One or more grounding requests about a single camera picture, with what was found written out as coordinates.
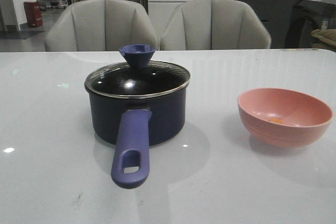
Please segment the grey upholstered chair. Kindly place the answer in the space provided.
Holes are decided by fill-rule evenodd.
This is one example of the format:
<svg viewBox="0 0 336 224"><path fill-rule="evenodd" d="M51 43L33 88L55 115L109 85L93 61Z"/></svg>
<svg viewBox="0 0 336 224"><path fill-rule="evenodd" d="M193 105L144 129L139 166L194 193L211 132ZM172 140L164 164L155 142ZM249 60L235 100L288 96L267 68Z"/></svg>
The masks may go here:
<svg viewBox="0 0 336 224"><path fill-rule="evenodd" d="M255 11L236 0L193 0L177 6L160 39L173 50L269 49L271 35Z"/></svg>
<svg viewBox="0 0 336 224"><path fill-rule="evenodd" d="M145 8L126 0L86 0L69 5L45 38L45 50L117 51L159 41Z"/></svg>

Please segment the glass lid with purple knob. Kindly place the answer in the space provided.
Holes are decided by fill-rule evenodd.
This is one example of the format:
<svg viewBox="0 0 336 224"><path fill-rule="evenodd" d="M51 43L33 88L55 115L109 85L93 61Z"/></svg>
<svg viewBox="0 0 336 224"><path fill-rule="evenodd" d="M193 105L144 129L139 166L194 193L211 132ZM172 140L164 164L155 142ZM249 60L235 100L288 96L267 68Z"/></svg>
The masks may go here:
<svg viewBox="0 0 336 224"><path fill-rule="evenodd" d="M156 48L148 44L126 45L119 49L123 62L101 67L85 80L95 94L117 99L147 99L185 88L190 72L177 64L154 61Z"/></svg>

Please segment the red bin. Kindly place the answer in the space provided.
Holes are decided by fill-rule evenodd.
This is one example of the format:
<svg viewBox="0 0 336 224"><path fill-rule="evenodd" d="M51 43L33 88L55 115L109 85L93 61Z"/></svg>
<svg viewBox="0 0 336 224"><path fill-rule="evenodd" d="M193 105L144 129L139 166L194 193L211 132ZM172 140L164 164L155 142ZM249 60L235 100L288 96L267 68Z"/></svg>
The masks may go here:
<svg viewBox="0 0 336 224"><path fill-rule="evenodd" d="M43 25L40 4L38 1L24 2L24 10L28 27L39 27Z"/></svg>

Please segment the beige cushion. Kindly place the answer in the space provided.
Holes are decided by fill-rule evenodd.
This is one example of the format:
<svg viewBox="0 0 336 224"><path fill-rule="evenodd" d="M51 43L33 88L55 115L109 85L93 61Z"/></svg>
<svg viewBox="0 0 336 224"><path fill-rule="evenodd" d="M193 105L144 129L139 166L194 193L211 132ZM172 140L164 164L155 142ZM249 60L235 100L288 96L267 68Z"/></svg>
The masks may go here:
<svg viewBox="0 0 336 224"><path fill-rule="evenodd" d="M315 29L311 36L312 48L336 51L336 29Z"/></svg>

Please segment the pink bowl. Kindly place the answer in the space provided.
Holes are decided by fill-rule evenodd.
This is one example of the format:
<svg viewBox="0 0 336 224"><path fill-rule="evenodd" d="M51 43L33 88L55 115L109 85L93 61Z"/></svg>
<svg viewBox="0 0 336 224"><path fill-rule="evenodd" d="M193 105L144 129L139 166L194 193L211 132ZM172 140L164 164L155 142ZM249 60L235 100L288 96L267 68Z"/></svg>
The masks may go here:
<svg viewBox="0 0 336 224"><path fill-rule="evenodd" d="M240 119L256 139L293 148L317 141L329 127L333 111L318 98L294 90L257 88L237 99ZM273 123L280 118L283 124Z"/></svg>

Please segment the left grey upholstered chair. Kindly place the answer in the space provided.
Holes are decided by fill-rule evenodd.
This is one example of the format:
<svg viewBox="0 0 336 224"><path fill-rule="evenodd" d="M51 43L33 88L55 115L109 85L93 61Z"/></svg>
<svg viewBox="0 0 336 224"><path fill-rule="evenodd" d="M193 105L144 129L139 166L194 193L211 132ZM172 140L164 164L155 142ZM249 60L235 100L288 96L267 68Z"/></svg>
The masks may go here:
<svg viewBox="0 0 336 224"><path fill-rule="evenodd" d="M145 8L126 0L86 0L69 5L45 38L45 50L117 51L159 41Z"/></svg>

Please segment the dark appliance at right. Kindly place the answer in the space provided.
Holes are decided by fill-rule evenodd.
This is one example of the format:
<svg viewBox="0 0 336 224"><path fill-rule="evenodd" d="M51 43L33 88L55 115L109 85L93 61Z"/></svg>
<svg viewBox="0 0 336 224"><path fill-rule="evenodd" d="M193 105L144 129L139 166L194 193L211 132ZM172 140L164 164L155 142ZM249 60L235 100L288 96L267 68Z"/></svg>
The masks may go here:
<svg viewBox="0 0 336 224"><path fill-rule="evenodd" d="M285 48L310 48L313 30L335 28L335 0L296 0L285 39Z"/></svg>

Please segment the right grey upholstered chair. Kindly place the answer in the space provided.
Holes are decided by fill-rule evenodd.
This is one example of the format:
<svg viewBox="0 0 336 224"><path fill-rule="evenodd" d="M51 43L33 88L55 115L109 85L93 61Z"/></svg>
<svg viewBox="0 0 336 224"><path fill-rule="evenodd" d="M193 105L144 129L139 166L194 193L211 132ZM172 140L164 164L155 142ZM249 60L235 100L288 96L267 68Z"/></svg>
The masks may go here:
<svg viewBox="0 0 336 224"><path fill-rule="evenodd" d="M271 35L255 11L236 0L193 0L177 6L160 39L173 50L269 49Z"/></svg>

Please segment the dark blue saucepan purple handle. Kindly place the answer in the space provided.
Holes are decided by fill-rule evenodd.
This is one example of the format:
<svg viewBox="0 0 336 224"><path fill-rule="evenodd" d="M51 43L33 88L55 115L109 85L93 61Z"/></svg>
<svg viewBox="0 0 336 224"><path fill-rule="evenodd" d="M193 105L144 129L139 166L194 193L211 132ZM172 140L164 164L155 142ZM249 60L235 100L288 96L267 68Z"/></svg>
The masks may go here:
<svg viewBox="0 0 336 224"><path fill-rule="evenodd" d="M89 94L95 133L115 145L111 178L137 188L150 172L149 147L170 140L185 122L186 88L147 99L117 99Z"/></svg>

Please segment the orange ham slices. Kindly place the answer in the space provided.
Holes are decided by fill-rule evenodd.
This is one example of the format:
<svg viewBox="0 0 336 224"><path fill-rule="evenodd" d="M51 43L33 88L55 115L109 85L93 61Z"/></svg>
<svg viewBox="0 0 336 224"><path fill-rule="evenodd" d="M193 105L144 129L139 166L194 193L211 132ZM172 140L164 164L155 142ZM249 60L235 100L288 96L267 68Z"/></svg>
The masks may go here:
<svg viewBox="0 0 336 224"><path fill-rule="evenodd" d="M273 123L283 124L283 121L280 118L271 118L269 121Z"/></svg>

